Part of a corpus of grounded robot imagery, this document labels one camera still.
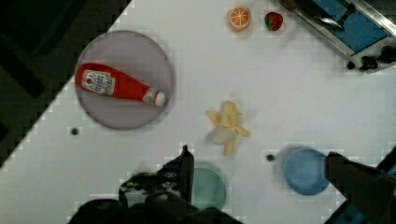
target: white table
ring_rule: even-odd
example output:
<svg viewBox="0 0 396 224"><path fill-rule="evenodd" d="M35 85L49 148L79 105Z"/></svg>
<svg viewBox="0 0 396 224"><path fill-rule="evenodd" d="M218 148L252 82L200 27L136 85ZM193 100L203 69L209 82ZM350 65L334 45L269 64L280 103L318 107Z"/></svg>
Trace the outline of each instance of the white table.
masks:
<svg viewBox="0 0 396 224"><path fill-rule="evenodd" d="M225 19L238 5L253 16L239 35ZM282 13L283 30L262 26L269 11ZM377 165L396 141L396 70L353 76L308 29L272 1L132 2L112 30L139 31L166 51L177 79L170 106L148 127L108 130L82 110L72 78L0 171L2 223L66 223L83 202L117 199L133 172L156 171L184 144L198 163L222 170L231 216L244 223L323 223L345 198L333 187L314 197L291 192L279 173L282 159L265 156L307 145ZM220 110L227 99L252 133L231 158L205 138L214 128L206 110ZM74 127L80 135L69 134Z"/></svg>

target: red bottle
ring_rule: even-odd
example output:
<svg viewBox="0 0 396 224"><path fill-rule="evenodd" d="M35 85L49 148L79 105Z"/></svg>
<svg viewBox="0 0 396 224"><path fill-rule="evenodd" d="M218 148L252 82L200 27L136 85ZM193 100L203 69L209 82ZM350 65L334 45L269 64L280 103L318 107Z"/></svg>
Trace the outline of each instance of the red bottle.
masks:
<svg viewBox="0 0 396 224"><path fill-rule="evenodd" d="M76 73L76 83L85 91L162 106L165 94L127 74L99 63L84 63Z"/></svg>

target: banana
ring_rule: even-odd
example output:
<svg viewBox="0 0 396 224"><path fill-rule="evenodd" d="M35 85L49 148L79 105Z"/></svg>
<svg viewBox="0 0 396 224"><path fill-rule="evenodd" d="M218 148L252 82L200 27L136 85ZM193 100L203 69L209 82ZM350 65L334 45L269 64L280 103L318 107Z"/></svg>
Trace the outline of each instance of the banana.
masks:
<svg viewBox="0 0 396 224"><path fill-rule="evenodd" d="M207 115L210 117L215 125L227 128L236 133L235 138L231 142L227 143L224 147L225 156L230 156L231 154L233 154L233 149L236 146L238 134L241 134L244 137L250 136L250 132L248 130L239 126L239 112L236 108L236 105L231 101L227 101L225 103L224 111L222 114L214 111L208 111Z"/></svg>

